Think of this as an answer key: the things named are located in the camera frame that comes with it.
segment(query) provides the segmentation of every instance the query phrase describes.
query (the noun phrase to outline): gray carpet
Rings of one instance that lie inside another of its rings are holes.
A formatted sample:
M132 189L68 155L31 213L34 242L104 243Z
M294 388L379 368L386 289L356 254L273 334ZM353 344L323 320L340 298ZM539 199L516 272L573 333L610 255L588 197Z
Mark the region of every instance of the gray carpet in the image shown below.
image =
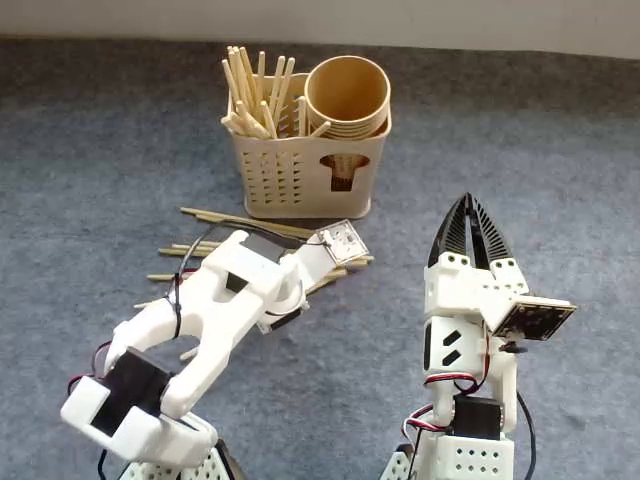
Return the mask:
M422 269L474 192L540 294L580 306L520 359L538 479L640 469L640 63L538 53L264 45L308 70L366 55L393 84L376 256L272 335L252 331L197 405L251 479L377 480L421 387ZM243 213L219 44L0 43L2 479L96 478L59 420L67 379L162 286L156 254L203 229L180 205ZM528 464L522 416L517 472ZM107 460L108 478L121 463Z

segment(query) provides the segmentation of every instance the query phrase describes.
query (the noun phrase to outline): gripper jaw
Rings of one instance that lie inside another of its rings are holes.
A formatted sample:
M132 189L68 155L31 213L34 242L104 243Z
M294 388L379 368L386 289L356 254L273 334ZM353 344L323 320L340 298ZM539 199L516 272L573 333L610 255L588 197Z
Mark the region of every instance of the gripper jaw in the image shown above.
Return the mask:
M494 260L512 257L507 242L487 210L467 192L454 202L444 217L431 246L428 267L435 265L444 252L471 256L467 251L467 217L475 268L489 270Z
M452 252L459 255L467 254L467 236L465 230L467 195L468 194L465 194L456 200L444 217L436 234L436 238L433 240L427 266L431 267L435 265L440 255L444 252Z

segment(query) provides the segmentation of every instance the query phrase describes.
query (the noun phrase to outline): robotic arm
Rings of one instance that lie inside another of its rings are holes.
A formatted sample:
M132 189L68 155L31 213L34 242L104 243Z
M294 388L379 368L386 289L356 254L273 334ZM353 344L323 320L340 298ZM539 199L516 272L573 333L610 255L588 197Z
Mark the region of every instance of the robotic arm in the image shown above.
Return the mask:
M433 404L405 420L419 440L409 455L392 457L396 470L407 463L397 478L512 480L516 342L549 339L576 307L529 295L502 234L469 193L442 222L424 278L423 368ZM484 384L491 397L472 396ZM396 478L387 470L382 478Z
M307 307L308 288L366 253L348 221L319 230L293 254L256 234L233 232L168 298L115 328L104 376L80 380L62 407L63 420L131 462L197 467L218 435L190 411L233 348L253 325L267 333L297 316ZM181 335L200 344L180 373L145 355Z

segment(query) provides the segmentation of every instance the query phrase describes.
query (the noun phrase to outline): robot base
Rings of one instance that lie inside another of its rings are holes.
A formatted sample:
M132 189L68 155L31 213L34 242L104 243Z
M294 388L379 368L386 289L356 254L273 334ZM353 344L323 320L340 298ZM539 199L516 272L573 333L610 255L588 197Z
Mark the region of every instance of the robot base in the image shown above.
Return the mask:
M153 463L131 463L119 480L244 480L244 474L221 440L196 468L163 467Z
M396 451L380 480L513 480L513 442L507 438L484 440L445 435L424 438L421 442L434 453L431 465L425 465L428 459L416 457L408 479L412 453Z

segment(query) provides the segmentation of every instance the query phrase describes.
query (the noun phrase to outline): white wall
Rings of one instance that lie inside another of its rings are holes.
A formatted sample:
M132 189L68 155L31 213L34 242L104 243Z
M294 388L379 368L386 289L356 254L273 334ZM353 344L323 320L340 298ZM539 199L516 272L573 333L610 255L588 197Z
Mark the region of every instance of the white wall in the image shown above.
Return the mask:
M640 0L0 0L0 33L640 58Z

